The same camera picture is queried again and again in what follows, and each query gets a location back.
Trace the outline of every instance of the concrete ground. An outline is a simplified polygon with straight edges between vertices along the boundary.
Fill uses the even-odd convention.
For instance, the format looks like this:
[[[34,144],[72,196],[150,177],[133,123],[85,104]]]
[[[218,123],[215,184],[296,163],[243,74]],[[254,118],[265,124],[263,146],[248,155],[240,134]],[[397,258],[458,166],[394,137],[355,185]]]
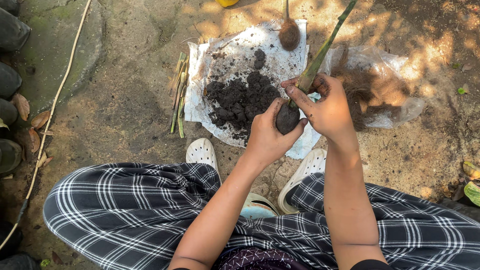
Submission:
[[[24,79],[20,93],[32,105],[31,117],[48,110],[66,70],[85,0],[30,0],[21,16],[32,27],[22,50],[10,55]],[[316,51],[330,35],[347,0],[290,1],[290,16],[308,20],[308,44]],[[480,36],[478,4],[472,0],[359,0],[336,42],[371,45],[409,60],[402,75],[426,101],[423,113],[395,129],[358,133],[365,181],[428,200],[450,196],[462,173],[460,163],[480,161]],[[55,251],[69,269],[98,269],[45,227],[42,206],[60,178],[88,165],[136,161],[174,163],[185,159],[189,143],[212,141],[222,179],[244,149],[220,142],[200,124],[187,122],[185,138],[168,132],[167,93],[185,40],[206,42],[281,17],[281,1],[240,0],[223,9],[213,0],[93,0],[79,40],[72,72],[55,111],[46,144],[53,161],[40,170],[30,206],[20,226],[21,250],[37,259]],[[470,63],[461,72],[452,64]],[[34,65],[36,73],[25,73]],[[464,83],[470,94],[456,90]],[[15,140],[27,145],[27,161],[14,178],[0,180],[4,219],[14,221],[29,187],[36,155],[18,122]],[[316,147],[326,148],[321,138]],[[252,192],[276,204],[280,189],[300,160],[281,158],[255,181]],[[47,268],[65,268],[50,264]]]

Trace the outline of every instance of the cut plant stem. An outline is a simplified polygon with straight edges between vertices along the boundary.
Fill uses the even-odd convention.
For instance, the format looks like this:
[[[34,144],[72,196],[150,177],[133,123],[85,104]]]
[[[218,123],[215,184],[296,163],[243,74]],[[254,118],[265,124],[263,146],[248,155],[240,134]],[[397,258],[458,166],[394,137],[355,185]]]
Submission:
[[[169,91],[168,94],[173,96],[173,92],[176,90],[176,82],[178,80],[178,77],[180,75],[180,69],[182,68],[183,63],[187,59],[187,55],[183,52],[180,53],[179,61],[177,62],[177,68],[175,69],[175,73],[172,77],[172,80],[169,85]]]
[[[286,22],[288,19],[288,0],[283,0],[283,21]]]
[[[188,65],[188,57],[185,60],[185,62],[182,63],[182,66],[180,68],[180,73],[179,73],[177,81],[175,83],[175,90],[173,92],[172,109],[175,109],[175,103],[177,102],[177,99],[176,99],[177,98],[177,93],[178,93],[178,91],[181,90],[181,88],[179,88],[180,81],[181,81],[180,75],[181,75],[182,72],[187,72],[187,65]]]
[[[180,76],[180,85],[179,85],[179,89],[183,89],[183,85],[185,84],[185,79],[187,78],[187,74],[185,72],[182,72],[181,73],[181,76]],[[173,117],[172,117],[172,126],[170,128],[170,133],[173,133],[173,130],[175,129],[175,120],[177,118],[177,108],[179,106],[179,102],[180,102],[180,93],[181,91],[177,90],[177,102],[175,102],[175,107],[173,109]]]
[[[179,133],[180,138],[185,137],[183,134],[183,108],[185,102],[185,93],[187,92],[187,86],[183,86],[183,89],[180,94],[180,104],[179,104],[179,112],[178,112],[178,123],[179,123]]]
[[[342,15],[340,15],[340,17],[338,18],[338,23],[336,24],[335,29],[333,29],[331,36],[323,43],[323,45],[317,51],[317,53],[313,57],[313,60],[308,65],[308,67],[300,75],[297,81],[296,87],[302,90],[305,94],[308,93],[308,90],[312,86],[313,80],[317,75],[318,69],[320,68],[320,65],[322,64],[322,62],[324,61],[325,55],[327,54],[328,49],[330,49],[330,46],[332,45],[333,40],[335,39],[335,36],[338,33],[338,30],[340,29],[340,27],[342,26],[343,22],[348,17],[350,12],[353,10],[353,7],[355,7],[356,3],[357,3],[357,0],[350,1],[347,8],[345,8],[345,11],[343,11]],[[295,102],[293,102],[291,99],[288,100],[288,105],[292,108],[298,108]]]

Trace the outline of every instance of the person's left hand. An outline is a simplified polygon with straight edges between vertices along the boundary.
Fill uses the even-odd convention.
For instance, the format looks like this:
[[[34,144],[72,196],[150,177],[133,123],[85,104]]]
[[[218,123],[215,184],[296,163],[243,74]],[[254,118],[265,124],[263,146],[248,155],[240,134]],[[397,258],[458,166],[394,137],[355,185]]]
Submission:
[[[243,155],[259,164],[262,170],[292,148],[308,123],[303,118],[294,130],[282,135],[276,128],[276,116],[286,101],[284,98],[276,98],[265,113],[255,116],[253,120],[250,139]]]

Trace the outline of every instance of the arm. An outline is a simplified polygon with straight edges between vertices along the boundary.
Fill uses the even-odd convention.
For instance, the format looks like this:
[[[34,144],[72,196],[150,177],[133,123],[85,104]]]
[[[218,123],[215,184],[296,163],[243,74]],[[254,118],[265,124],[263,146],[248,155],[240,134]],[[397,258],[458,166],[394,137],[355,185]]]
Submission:
[[[210,269],[230,238],[255,178],[282,157],[303,133],[307,120],[286,135],[276,129],[276,115],[286,100],[277,98],[253,120],[247,149],[231,174],[183,235],[169,270]]]
[[[363,181],[357,136],[342,84],[319,74],[313,90],[322,95],[314,103],[293,84],[282,82],[286,93],[308,116],[313,128],[328,142],[324,209],[339,270],[376,259],[386,263],[379,246],[378,227]]]

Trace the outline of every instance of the fingernail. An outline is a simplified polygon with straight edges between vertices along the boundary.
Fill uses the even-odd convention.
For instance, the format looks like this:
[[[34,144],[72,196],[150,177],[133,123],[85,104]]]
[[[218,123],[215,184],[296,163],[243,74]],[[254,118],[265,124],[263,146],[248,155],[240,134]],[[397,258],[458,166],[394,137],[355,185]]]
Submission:
[[[294,89],[295,89],[294,85],[288,85],[287,88],[285,88],[285,92],[287,93],[287,95],[291,95],[293,94]]]

